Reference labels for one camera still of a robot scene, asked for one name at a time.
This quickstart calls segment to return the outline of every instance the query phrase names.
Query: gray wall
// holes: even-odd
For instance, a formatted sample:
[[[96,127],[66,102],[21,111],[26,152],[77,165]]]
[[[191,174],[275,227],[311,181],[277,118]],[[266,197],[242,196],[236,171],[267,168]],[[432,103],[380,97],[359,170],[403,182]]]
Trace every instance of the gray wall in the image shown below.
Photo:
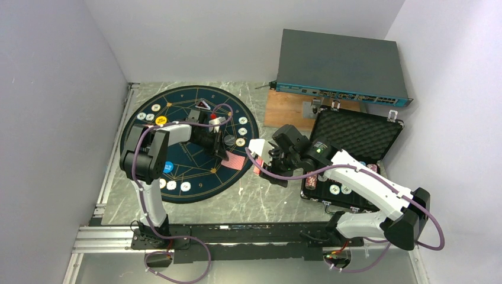
[[[397,41],[416,100],[386,157],[392,180],[432,194],[446,235],[423,250],[432,283],[500,283],[502,2],[406,0],[386,39]],[[371,108],[373,112],[383,109]],[[428,224],[421,238],[438,243]]]
[[[85,0],[130,82],[274,80],[283,28],[384,38],[404,0]]]
[[[0,51],[0,283],[61,283],[127,83],[81,0],[2,0]]]

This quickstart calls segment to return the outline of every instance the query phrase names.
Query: dark blue mat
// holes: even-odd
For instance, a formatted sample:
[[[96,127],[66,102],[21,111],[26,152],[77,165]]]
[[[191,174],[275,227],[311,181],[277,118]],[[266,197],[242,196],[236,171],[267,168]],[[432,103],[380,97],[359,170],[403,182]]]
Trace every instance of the dark blue mat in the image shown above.
[[[225,145],[225,147],[233,154],[246,156],[244,147],[248,146],[249,140],[259,138],[258,126],[254,116],[249,108],[237,97],[222,89],[209,86],[175,88],[162,92],[145,102],[134,112],[124,127],[120,140],[121,152],[126,137],[134,124],[155,124],[156,121],[163,124],[165,118],[167,121],[183,120],[190,112],[190,109],[198,109],[195,104],[200,99],[208,102],[211,109],[223,102],[234,109],[232,120],[221,127],[220,130],[224,131],[224,136],[233,135],[235,138],[243,138],[246,142],[245,145],[237,146],[233,143],[232,146]],[[226,118],[228,118],[229,114],[226,109],[219,109],[216,113],[218,116],[225,116]],[[239,123],[241,117],[245,117],[247,122],[244,124]],[[246,129],[247,133],[245,135],[238,133],[241,128]],[[220,164],[220,159],[207,156],[201,147],[191,143],[170,146],[167,161],[162,179],[166,183],[171,182],[171,186],[173,181],[176,182],[176,187],[168,189],[167,186],[164,186],[161,192],[162,200],[172,203],[191,203],[212,197],[237,182],[252,165],[251,161],[246,157],[242,170],[229,169]],[[190,183],[190,190],[181,190],[181,184],[184,182]]]

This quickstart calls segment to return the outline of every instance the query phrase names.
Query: marble table surface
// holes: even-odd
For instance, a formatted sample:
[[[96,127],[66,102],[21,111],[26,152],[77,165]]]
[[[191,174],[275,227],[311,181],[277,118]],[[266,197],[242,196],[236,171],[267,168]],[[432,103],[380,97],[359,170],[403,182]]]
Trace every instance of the marble table surface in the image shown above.
[[[132,112],[143,102],[159,92],[187,85],[207,85],[224,89],[241,99],[253,112],[258,123],[260,137],[271,140],[277,128],[264,127],[265,105],[268,88],[255,89],[266,82],[155,82],[141,83],[135,97]],[[230,222],[303,222],[328,221],[324,205],[300,198],[301,181],[289,182],[287,188],[271,185],[256,176],[253,167],[224,192],[212,198],[192,204],[164,202],[172,224],[183,223],[230,223]],[[111,185],[103,225],[129,224],[138,220],[140,208],[131,182],[119,168],[112,168],[115,176]]]

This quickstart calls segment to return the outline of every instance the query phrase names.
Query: black carrying case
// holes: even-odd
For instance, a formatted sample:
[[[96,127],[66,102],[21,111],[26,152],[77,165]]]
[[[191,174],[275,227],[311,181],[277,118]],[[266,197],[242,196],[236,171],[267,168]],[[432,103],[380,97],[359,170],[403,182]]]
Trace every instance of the black carrying case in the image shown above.
[[[336,147],[346,150],[354,159],[366,164],[377,164],[380,174],[380,161],[404,128],[403,121],[395,119],[395,116],[395,111],[391,111],[389,117],[347,109],[321,111],[314,123],[310,141],[325,137]],[[341,186],[332,180],[317,180],[316,188],[309,190],[305,188],[303,180],[301,197],[354,210],[379,210],[354,191],[350,194],[332,194],[329,187],[333,184]]]

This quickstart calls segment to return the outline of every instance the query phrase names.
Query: robotic arm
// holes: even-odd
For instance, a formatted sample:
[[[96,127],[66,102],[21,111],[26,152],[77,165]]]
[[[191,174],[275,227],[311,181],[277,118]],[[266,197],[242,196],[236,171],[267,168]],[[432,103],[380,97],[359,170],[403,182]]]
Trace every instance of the robotic arm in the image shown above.
[[[418,188],[411,191],[397,185],[370,171],[325,138],[310,142],[293,125],[284,125],[274,133],[272,139],[276,145],[263,139],[251,140],[249,145],[249,150],[262,159],[262,166],[269,173],[291,177],[293,170],[299,168],[312,172],[334,164],[348,165],[350,168],[328,169],[320,175],[347,185],[380,209],[378,212],[361,214],[339,211],[330,220],[327,230],[333,230],[345,238],[386,238],[399,248],[414,248],[429,218],[406,199],[429,210],[430,194],[426,190]],[[263,171],[260,176],[271,183],[287,185],[287,178],[273,177]],[[397,193],[385,184],[391,185]]]
[[[156,131],[149,132],[141,144],[140,151],[136,160],[136,178],[141,186],[133,182],[136,190],[136,196],[141,207],[140,194],[143,194],[144,207],[153,223],[156,231],[161,235],[170,236],[169,218],[162,206],[162,197],[160,195],[160,176],[162,174],[168,147],[177,143],[191,142],[205,149],[209,156],[228,160],[229,157],[223,147],[223,133],[219,127],[197,126],[202,124],[207,118],[205,112],[191,110],[185,122],[189,124],[175,124],[158,128]],[[221,122],[220,118],[213,118],[210,124],[216,125]],[[124,145],[124,150],[120,156],[120,169],[125,171],[125,175],[133,180],[133,160],[134,151],[139,143],[141,135],[149,128],[146,125],[134,125],[129,132]],[[145,215],[141,215],[139,230],[142,237],[151,240],[158,240],[156,234],[149,226]]]

